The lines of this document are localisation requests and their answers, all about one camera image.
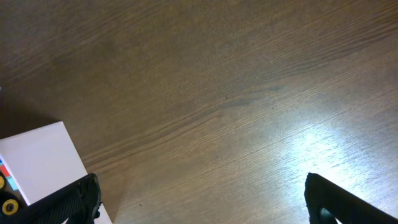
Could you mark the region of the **colourful puzzle cube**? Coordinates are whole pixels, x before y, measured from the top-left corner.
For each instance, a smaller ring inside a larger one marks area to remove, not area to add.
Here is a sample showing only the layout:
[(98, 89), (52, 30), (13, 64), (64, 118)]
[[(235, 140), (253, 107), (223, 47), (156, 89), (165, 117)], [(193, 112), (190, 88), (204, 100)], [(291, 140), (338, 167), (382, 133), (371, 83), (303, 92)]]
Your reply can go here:
[(7, 186), (10, 186), (10, 188), (13, 191), (19, 190), (15, 180), (12, 178), (12, 176), (10, 175), (10, 173), (8, 172), (6, 166), (2, 161), (0, 163), (0, 166), (1, 166), (1, 190), (4, 190)]

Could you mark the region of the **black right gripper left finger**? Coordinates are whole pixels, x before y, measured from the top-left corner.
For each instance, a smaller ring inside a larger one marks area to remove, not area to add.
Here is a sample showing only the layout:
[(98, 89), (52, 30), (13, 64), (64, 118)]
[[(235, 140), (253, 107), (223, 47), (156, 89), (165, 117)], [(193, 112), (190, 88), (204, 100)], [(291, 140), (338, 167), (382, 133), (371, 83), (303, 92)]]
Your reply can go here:
[(1, 224), (94, 224), (100, 217), (101, 189), (90, 173), (15, 215), (3, 215)]

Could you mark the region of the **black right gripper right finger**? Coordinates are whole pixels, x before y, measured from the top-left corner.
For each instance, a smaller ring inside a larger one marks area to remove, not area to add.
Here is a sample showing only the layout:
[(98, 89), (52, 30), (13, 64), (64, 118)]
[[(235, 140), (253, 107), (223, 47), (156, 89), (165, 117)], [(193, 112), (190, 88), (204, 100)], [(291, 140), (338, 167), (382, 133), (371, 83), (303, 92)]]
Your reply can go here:
[(397, 224), (396, 218), (315, 173), (307, 175), (304, 196), (310, 224)]

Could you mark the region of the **yellow grey toy dump truck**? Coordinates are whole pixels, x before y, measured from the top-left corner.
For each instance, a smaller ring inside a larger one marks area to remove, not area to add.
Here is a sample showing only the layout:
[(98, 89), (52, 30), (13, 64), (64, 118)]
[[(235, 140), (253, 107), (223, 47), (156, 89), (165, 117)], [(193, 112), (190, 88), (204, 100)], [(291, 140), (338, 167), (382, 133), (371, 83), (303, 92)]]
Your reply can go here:
[(1, 218), (15, 215), (21, 208), (19, 199), (6, 190), (7, 180), (1, 174)]

